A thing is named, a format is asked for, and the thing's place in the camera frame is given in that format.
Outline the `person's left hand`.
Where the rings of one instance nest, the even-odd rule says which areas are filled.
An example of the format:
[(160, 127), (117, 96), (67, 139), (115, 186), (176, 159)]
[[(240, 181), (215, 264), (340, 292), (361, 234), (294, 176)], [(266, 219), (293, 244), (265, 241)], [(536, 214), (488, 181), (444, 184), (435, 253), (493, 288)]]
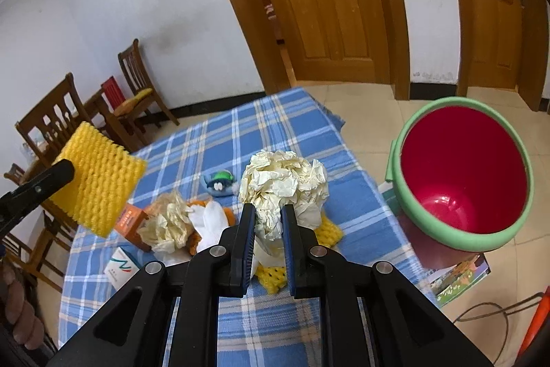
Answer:
[(35, 350), (44, 341), (44, 324), (35, 314), (34, 307), (25, 299), (24, 288), (7, 262), (1, 264), (1, 278), (8, 291), (5, 318), (13, 326), (14, 340), (28, 350)]

